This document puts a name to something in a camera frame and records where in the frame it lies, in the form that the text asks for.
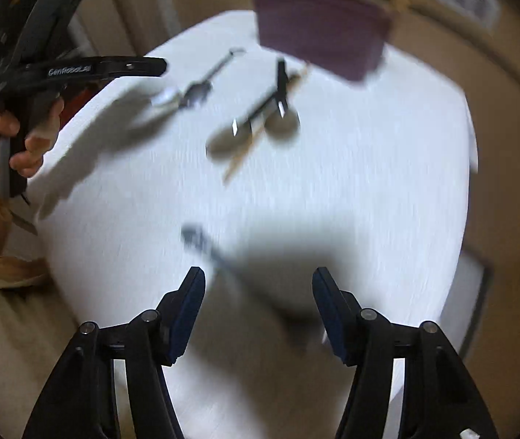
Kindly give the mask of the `shovel shaped metal spoon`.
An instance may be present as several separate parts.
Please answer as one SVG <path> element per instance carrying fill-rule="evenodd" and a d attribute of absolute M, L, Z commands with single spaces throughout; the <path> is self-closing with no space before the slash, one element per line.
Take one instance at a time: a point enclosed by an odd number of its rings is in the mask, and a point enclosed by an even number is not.
<path fill-rule="evenodd" d="M 214 76 L 220 72 L 232 59 L 243 55 L 244 53 L 246 53 L 246 50 L 243 48 L 230 49 L 227 55 L 218 61 L 201 80 L 193 82 L 189 85 L 185 93 L 182 94 L 179 108 L 191 109 L 206 102 L 207 96 L 212 90 L 211 80 L 214 78 Z"/>

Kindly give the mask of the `black handled steel spoon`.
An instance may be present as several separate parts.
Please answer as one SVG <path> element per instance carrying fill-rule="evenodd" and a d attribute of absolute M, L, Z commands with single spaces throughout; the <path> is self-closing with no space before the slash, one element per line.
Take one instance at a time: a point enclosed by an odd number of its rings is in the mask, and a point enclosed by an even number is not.
<path fill-rule="evenodd" d="M 283 142 L 292 139 L 299 131 L 299 115 L 290 105 L 289 97 L 294 93 L 301 80 L 300 74 L 289 75 L 287 73 L 286 60 L 278 60 L 275 108 L 266 116 L 264 122 L 267 134 L 277 141 Z"/>
<path fill-rule="evenodd" d="M 276 101 L 279 91 L 286 87 L 288 81 L 286 60 L 281 57 L 277 61 L 276 88 L 258 102 L 242 120 L 234 119 L 213 135 L 207 142 L 206 155 L 212 160 L 225 160 L 249 142 L 253 135 L 253 122 Z"/>

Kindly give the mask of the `wooden spoon in caddy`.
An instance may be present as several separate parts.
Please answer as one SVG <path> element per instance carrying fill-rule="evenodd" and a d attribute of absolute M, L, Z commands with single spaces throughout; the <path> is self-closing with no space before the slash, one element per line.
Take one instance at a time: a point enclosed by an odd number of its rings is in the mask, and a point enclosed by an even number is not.
<path fill-rule="evenodd" d="M 388 8 L 392 14 L 402 14 L 409 9 L 410 0 L 389 0 Z"/>

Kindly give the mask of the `white textured table mat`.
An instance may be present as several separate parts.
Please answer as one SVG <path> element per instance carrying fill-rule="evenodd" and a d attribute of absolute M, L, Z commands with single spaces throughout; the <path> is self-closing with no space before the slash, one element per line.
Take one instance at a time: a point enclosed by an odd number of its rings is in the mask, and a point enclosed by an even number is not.
<path fill-rule="evenodd" d="M 195 108 L 185 93 L 230 49 Z M 156 50 L 160 79 L 111 82 L 65 125 L 29 197 L 65 302 L 79 320 L 124 323 L 201 267 L 207 291 L 186 353 L 165 373 L 189 438 L 331 438 L 352 380 L 327 345 L 300 351 L 278 318 L 182 244 L 203 227 L 225 257 L 286 306 L 316 313 L 312 275 L 389 320 L 440 322 L 461 339 L 472 303 L 453 281 L 476 161 L 463 91 L 387 46 L 350 84 L 312 68 L 292 98 L 299 132 L 260 138 L 228 184 L 207 141 L 273 86 L 277 55 L 249 11 L 226 12 Z"/>

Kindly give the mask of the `purple plastic utensil caddy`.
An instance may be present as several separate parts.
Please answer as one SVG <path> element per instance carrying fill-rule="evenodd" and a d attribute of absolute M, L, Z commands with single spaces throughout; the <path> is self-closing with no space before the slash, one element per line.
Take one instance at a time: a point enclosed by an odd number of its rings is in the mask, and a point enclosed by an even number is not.
<path fill-rule="evenodd" d="M 308 61 L 350 82 L 377 70 L 392 27 L 366 0 L 254 0 L 261 46 Z"/>

